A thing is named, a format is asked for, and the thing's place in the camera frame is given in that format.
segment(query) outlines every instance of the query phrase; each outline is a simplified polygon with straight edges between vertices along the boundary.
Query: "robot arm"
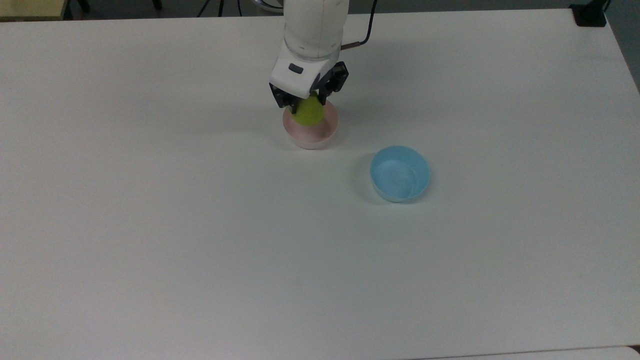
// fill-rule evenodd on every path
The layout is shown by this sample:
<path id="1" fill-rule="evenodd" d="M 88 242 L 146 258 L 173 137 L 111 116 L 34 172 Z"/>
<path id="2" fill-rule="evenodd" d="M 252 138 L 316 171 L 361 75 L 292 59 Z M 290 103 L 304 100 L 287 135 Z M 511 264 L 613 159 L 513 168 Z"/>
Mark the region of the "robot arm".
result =
<path id="1" fill-rule="evenodd" d="M 314 90 L 322 104 L 340 91 L 349 76 L 337 62 L 348 10 L 349 0 L 286 0 L 284 41 L 269 81 L 281 108 L 296 113 Z"/>

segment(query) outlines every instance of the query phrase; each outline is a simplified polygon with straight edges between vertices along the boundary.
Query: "floor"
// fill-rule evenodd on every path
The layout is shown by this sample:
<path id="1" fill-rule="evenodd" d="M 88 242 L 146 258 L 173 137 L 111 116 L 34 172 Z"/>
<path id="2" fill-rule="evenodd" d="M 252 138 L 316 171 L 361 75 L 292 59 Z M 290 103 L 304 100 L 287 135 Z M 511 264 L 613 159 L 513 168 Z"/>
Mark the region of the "floor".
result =
<path id="1" fill-rule="evenodd" d="M 144 19 L 155 17 L 195 17 L 205 0 L 162 0 L 164 8 L 157 11 L 152 0 L 88 0 L 91 11 L 83 13 L 77 0 L 69 0 L 75 19 Z M 210 0 L 203 17 L 218 15 L 221 0 Z M 377 11 L 439 12 L 462 10 L 505 10 L 533 8 L 567 8 L 572 3 L 587 0 L 381 0 Z M 350 13 L 367 13 L 372 0 L 351 0 Z M 253 0 L 240 0 L 244 16 L 274 15 L 257 8 Z M 223 16 L 239 16 L 235 0 L 227 0 Z M 612 0 L 607 17 L 625 55 L 636 86 L 640 88 L 640 0 Z"/>

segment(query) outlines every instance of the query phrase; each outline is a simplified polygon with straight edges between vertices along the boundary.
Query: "yellow-green ball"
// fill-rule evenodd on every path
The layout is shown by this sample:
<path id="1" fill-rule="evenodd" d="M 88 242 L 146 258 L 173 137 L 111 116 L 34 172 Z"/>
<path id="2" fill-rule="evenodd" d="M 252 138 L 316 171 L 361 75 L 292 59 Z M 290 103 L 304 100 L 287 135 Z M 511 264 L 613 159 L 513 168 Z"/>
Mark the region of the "yellow-green ball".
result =
<path id="1" fill-rule="evenodd" d="M 313 126 L 320 123 L 324 117 L 324 107 L 318 100 L 317 94 L 312 92 L 309 97 L 300 101 L 298 110 L 295 114 L 291 114 L 291 117 L 304 126 Z"/>

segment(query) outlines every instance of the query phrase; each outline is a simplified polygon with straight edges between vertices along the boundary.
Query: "bowl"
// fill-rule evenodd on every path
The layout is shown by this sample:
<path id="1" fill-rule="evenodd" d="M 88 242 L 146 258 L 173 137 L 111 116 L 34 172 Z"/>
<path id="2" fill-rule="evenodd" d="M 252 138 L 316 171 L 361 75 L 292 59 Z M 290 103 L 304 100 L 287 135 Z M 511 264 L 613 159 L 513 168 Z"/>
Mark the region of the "bowl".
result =
<path id="1" fill-rule="evenodd" d="M 287 108 L 282 114 L 282 124 L 291 141 L 298 147 L 309 150 L 322 149 L 338 130 L 338 111 L 327 101 L 322 121 L 313 126 L 306 126 L 297 123 Z"/>
<path id="2" fill-rule="evenodd" d="M 430 178 L 427 161 L 410 147 L 386 147 L 371 161 L 373 187 L 380 197 L 391 202 L 418 197 L 427 188 Z"/>

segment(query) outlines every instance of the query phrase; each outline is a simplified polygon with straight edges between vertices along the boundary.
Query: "blue bowl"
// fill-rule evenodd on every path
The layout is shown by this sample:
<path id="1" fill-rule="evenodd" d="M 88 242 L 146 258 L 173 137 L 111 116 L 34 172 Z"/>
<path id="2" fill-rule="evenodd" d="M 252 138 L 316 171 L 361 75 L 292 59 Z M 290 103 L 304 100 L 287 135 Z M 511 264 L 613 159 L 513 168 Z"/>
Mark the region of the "blue bowl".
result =
<path id="1" fill-rule="evenodd" d="M 380 150 L 371 161 L 371 179 L 378 195 L 391 202 L 403 202 L 422 194 L 431 171 L 417 151 L 406 146 Z"/>

